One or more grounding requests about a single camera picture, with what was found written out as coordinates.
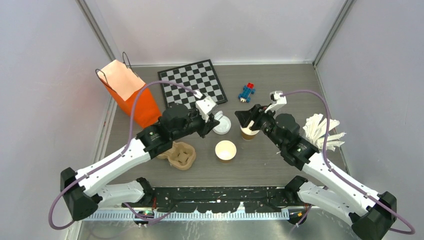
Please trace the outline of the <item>brown paper coffee cup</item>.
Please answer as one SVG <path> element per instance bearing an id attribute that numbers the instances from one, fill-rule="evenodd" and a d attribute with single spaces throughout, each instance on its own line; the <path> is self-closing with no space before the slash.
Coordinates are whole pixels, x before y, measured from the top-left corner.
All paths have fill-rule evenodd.
<path id="1" fill-rule="evenodd" d="M 216 144 L 214 152 L 220 162 L 229 163 L 236 156 L 237 147 L 229 140 L 222 140 Z"/>

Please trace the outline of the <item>white plastic cup lid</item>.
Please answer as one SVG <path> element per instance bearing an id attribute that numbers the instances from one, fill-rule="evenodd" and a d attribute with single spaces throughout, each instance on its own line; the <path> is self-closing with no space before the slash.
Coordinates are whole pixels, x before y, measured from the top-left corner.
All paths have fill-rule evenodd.
<path id="1" fill-rule="evenodd" d="M 219 121 L 219 124 L 213 128 L 213 131 L 218 135 L 225 135 L 231 129 L 230 119 L 224 115 L 223 111 L 220 110 L 214 114 L 214 119 Z"/>

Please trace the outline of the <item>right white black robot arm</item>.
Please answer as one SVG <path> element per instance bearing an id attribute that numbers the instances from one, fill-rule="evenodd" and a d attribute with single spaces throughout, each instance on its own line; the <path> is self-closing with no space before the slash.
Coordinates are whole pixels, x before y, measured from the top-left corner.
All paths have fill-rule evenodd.
<path id="1" fill-rule="evenodd" d="M 284 187 L 288 203 L 315 205 L 346 222 L 362 240 L 381 240 L 392 227 L 397 219 L 396 197 L 388 191 L 378 193 L 343 171 L 334 174 L 338 167 L 300 135 L 300 126 L 291 114 L 276 115 L 259 104 L 234 114 L 241 127 L 263 132 L 285 162 L 327 187 L 297 175 Z"/>

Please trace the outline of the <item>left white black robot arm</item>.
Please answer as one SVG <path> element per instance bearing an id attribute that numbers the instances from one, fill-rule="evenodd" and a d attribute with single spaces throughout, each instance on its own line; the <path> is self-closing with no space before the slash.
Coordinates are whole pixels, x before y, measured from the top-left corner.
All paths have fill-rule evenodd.
<path id="1" fill-rule="evenodd" d="M 216 103 L 208 99 L 196 101 L 195 107 L 190 109 L 175 104 L 114 154 L 77 171 L 70 167 L 64 169 L 60 173 L 60 191 L 72 220 L 83 220 L 99 207 L 121 203 L 148 207 L 154 197 L 145 179 L 109 183 L 131 168 L 170 150 L 178 139 L 193 133 L 204 138 L 219 124 L 213 114 L 215 107 Z"/>

